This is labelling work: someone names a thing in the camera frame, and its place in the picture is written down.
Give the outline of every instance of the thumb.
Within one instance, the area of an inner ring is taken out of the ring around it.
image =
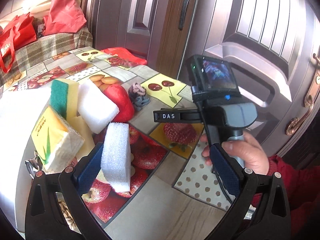
[[[221,144],[222,148],[231,156],[237,156],[246,163],[252,163],[259,155],[259,149],[245,141],[228,141]]]

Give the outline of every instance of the hand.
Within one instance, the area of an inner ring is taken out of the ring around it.
[[[256,174],[266,175],[269,171],[269,160],[258,141],[248,132],[244,132],[244,141],[228,141],[221,144],[230,156],[238,156],[244,160],[245,167],[251,168]],[[207,136],[201,136],[200,141],[208,141]],[[212,165],[209,157],[209,146],[202,152],[206,158],[205,164]]]

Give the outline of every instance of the green and yellow sponge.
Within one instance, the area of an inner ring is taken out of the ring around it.
[[[51,85],[50,105],[65,119],[77,116],[79,83],[69,79],[55,79]]]

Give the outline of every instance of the device screen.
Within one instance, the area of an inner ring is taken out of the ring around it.
[[[236,89],[236,82],[228,62],[214,62],[203,59],[209,89]]]

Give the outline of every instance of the ornate door handle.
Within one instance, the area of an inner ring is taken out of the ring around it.
[[[314,101],[316,100],[319,90],[320,90],[320,59],[316,56],[316,54],[313,54],[313,58],[317,62],[317,69],[315,72],[315,75],[313,77],[313,80],[310,84],[309,90],[307,95],[304,98],[304,106],[308,107],[308,111],[304,114],[303,117],[300,119],[298,117],[293,118],[290,123],[288,124],[287,130],[285,131],[286,135],[293,135],[296,133],[296,131],[300,128],[300,126],[303,124],[303,122],[309,117],[313,110]]]

